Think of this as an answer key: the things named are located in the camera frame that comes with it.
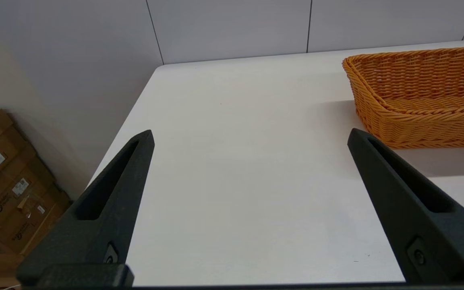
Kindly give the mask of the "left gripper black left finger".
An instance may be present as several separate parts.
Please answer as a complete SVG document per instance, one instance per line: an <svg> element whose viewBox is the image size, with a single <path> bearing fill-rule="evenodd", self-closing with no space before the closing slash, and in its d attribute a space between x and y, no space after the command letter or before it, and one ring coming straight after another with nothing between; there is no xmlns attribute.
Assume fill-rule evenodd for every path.
<svg viewBox="0 0 464 290"><path fill-rule="evenodd" d="M126 259L153 156L132 137L17 269L19 282L133 282Z"/></svg>

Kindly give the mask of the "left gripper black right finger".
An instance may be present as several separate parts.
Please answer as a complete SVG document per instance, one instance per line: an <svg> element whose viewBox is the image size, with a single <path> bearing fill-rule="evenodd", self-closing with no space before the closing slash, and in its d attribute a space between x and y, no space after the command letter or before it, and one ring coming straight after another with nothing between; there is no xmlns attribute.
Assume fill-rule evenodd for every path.
<svg viewBox="0 0 464 290"><path fill-rule="evenodd" d="M464 284L464 207L368 132L348 148L406 282Z"/></svg>

